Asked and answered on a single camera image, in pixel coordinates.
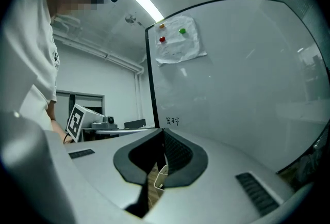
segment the black whiteboard frame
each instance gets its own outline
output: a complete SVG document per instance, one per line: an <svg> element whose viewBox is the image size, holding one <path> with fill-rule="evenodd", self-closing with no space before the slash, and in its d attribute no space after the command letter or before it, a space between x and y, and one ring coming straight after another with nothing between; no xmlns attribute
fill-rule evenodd
<svg viewBox="0 0 330 224"><path fill-rule="evenodd" d="M169 18L171 18L171 17L173 17L173 16L175 16L175 15L181 13L181 12L184 12L186 10L192 9L194 7L206 5L206 4L213 3L213 2L220 2L220 1L226 1L226 0L211 0L211 1L203 2L203 3L197 4L197 5L191 6L191 7L187 7L185 9L182 9L180 11L177 11L177 12L175 12L175 13L167 16L166 18L162 19L161 21L164 21L166 19L169 19ZM314 36L312 35L312 33L310 32L309 28L306 26L306 24L302 21L302 19L297 15L296 12L293 11L293 9L287 3L283 2L283 1L279 1L279 0L265 0L265 1L279 2L279 3L285 4L298 17L298 19L301 21L301 23L303 23L303 25L305 26L305 28L308 30L309 34L313 38L313 41L317 44L317 42L316 42ZM153 116L154 116L154 121L155 121L155 127L156 128L160 128L160 126L159 126L157 103L156 103L156 95L155 95L155 88L154 88L154 79L153 79L152 66L151 66L151 57L150 57L150 46L149 46L149 35L148 35L148 31L149 31L149 29L151 29L152 27L154 27L155 24L157 24L159 22L160 21L154 23L153 25L151 25L151 26L149 26L148 28L145 29L146 58L147 58L147 67L148 67L148 73L149 73L150 95L151 95L151 102L152 102L152 107L153 107ZM328 66L326 65L326 63L325 63L325 61L323 59L323 55L322 55L322 52L320 51L320 49L319 49L319 52L320 52L320 54L322 56L322 60L323 60L323 63L325 65L325 68L326 68L326 71L327 71L327 74L328 74L328 81L329 81L329 85L330 85L330 71L329 71L329 68L328 68ZM323 134L323 132L325 131L325 129L329 125L330 125L330 120L328 120L327 124L324 126L324 129L322 130L322 132L320 133L320 135L318 136L318 138ZM302 155L300 155L296 160L294 160L291 164L287 165L286 167L284 167L283 169L281 169L277 173L281 173L281 172L285 171L287 168L289 168L294 163L296 163L297 160L299 160L302 156L306 155L306 153L308 153L308 151L315 144L315 142L313 142L313 144Z"/></svg>

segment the whiteboard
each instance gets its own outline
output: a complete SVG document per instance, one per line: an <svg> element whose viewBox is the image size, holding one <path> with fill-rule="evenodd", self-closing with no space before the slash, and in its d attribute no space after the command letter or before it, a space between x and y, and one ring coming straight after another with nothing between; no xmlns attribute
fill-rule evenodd
<svg viewBox="0 0 330 224"><path fill-rule="evenodd" d="M146 30L155 124L227 143L273 171L290 165L330 118L326 69L307 28L269 0L216 1L181 14L196 22L207 55L159 67L155 27Z"/></svg>

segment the person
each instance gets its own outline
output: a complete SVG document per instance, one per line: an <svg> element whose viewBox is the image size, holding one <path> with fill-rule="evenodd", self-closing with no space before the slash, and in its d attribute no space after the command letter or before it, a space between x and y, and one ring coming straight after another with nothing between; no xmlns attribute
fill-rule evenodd
<svg viewBox="0 0 330 224"><path fill-rule="evenodd" d="M26 95L19 113L53 130L64 141L66 133L56 122L56 76L60 65L51 22L57 14L90 9L104 0L13 0L1 27L1 45L14 49L37 80Z"/></svg>

